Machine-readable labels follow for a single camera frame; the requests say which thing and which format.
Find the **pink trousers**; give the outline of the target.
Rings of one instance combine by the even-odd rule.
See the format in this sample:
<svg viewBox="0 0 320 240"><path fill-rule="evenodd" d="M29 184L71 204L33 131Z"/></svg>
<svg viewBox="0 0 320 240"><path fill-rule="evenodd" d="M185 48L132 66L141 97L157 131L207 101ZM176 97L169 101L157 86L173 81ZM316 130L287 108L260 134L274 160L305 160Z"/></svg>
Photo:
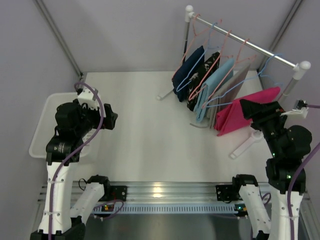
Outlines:
<svg viewBox="0 0 320 240"><path fill-rule="evenodd" d="M280 91L281 88L276 86L233 100L231 104L216 114L214 129L218 131L217 136L220 137L250 125L250 120L244 118L240 100L244 99L260 104L271 103Z"/></svg>

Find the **black patterned trousers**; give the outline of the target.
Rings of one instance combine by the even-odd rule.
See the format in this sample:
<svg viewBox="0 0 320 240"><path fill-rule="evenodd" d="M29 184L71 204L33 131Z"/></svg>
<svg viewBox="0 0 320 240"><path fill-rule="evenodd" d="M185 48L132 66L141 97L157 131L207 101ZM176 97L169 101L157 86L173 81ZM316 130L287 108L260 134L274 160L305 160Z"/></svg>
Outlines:
<svg viewBox="0 0 320 240"><path fill-rule="evenodd" d="M204 78L204 81L208 79L220 66L220 59L217 60L217 63L212 67L210 70L210 67L212 64L216 61L216 59L219 57L220 52L217 51L213 53L204 63L201 63L200 66L197 68L195 73L190 78L189 83L189 89L188 89L188 97L187 97L187 107L190 111L194 111L196 103L198 101L198 95L196 95L193 99L189 100L189 96L192 94L192 92L196 89L196 87L200 84L201 80Z"/></svg>

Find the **grey trousers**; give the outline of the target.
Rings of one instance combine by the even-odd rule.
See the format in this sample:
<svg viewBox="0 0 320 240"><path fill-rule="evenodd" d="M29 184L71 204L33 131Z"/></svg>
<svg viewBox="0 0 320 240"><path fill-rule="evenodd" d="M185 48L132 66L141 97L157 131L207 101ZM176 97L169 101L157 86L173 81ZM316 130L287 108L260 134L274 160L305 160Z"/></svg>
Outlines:
<svg viewBox="0 0 320 240"><path fill-rule="evenodd" d="M213 98L208 103L208 127L212 129L216 123L217 114L230 104L239 93L243 80L246 78L251 63L246 63L236 74L219 87Z"/></svg>

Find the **navy blue trousers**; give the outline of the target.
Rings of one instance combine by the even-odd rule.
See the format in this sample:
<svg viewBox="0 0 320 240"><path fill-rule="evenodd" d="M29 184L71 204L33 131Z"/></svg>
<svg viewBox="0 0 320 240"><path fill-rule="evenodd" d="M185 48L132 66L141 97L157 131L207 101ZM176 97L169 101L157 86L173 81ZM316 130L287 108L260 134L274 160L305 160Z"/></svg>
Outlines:
<svg viewBox="0 0 320 240"><path fill-rule="evenodd" d="M198 47L189 58L181 65L172 77L173 92L180 102L187 99L188 85L190 78L197 69L205 62L205 49L201 45Z"/></svg>

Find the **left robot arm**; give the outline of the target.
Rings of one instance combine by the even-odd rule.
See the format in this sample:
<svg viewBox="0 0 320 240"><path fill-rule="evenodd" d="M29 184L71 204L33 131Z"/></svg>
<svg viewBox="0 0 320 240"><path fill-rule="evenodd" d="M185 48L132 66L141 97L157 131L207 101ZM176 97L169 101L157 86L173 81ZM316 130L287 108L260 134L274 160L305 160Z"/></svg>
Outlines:
<svg viewBox="0 0 320 240"><path fill-rule="evenodd" d="M73 178L81 150L99 132L113 130L118 114L108 103L96 107L77 99L59 105L54 135L46 146L47 191L42 219L32 240L82 240L86 223L99 200L110 194L106 176L89 178L84 192L71 206Z"/></svg>

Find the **aluminium mounting rail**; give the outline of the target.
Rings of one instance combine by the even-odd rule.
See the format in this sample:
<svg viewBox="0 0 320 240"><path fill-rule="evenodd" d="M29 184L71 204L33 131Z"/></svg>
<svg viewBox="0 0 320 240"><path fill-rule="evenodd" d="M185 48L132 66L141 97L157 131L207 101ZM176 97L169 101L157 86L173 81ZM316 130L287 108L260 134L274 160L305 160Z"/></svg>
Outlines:
<svg viewBox="0 0 320 240"><path fill-rule="evenodd" d="M226 205L232 211L242 200L231 186L206 182L112 182L56 184L53 200L67 208L76 201L100 207L117 201L128 207L169 207L182 205Z"/></svg>

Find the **white plastic bin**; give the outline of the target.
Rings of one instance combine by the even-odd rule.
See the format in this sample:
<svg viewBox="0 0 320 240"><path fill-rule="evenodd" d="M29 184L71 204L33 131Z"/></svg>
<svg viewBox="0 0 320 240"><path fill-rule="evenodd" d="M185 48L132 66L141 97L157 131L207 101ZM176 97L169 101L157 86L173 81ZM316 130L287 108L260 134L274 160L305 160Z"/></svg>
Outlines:
<svg viewBox="0 0 320 240"><path fill-rule="evenodd" d="M64 103L72 102L74 99L77 99L77 97L78 95L76 92L65 92L54 93L47 98L29 147L29 155L31 157L46 160L47 145L55 136L55 127L57 125L55 114L57 107ZM83 143L86 142L95 133L95 131L95 129L92 129L83 136ZM93 163L96 161L101 141L101 133L102 129L80 151L80 161L83 162L83 164ZM55 145L54 150L58 150L58 152L56 152L58 154L62 153L61 151L63 150L67 150L67 143L55 143Z"/></svg>

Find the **light blue trousers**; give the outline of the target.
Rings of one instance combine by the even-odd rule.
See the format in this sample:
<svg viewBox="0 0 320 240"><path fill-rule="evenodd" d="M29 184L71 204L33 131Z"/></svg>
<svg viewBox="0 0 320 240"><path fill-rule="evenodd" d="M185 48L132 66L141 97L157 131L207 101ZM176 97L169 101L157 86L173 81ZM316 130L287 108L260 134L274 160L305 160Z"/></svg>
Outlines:
<svg viewBox="0 0 320 240"><path fill-rule="evenodd" d="M219 83L224 79L227 73L227 77L221 83L222 86L226 83L233 75L234 72L232 67L235 64L235 60L233 58L228 59L222 66L220 66L201 86L201 91L198 94L197 103L194 107L194 112L196 112L196 122L200 123L204 119L206 115L207 108L202 108L202 105L206 102L206 100L210 97L210 95L214 92Z"/></svg>

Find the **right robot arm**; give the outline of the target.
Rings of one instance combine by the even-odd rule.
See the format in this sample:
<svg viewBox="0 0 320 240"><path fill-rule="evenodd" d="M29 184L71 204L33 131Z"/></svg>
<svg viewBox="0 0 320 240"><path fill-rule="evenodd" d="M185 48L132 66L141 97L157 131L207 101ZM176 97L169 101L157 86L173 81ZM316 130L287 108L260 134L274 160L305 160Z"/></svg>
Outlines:
<svg viewBox="0 0 320 240"><path fill-rule="evenodd" d="M232 187L244 201L254 240L295 240L298 237L300 205L306 191L305 156L311 156L311 132L301 126L285 127L287 112L277 101L239 101L243 117L261 131L271 153L266 161L270 185L271 214L268 214L253 175L238 174Z"/></svg>

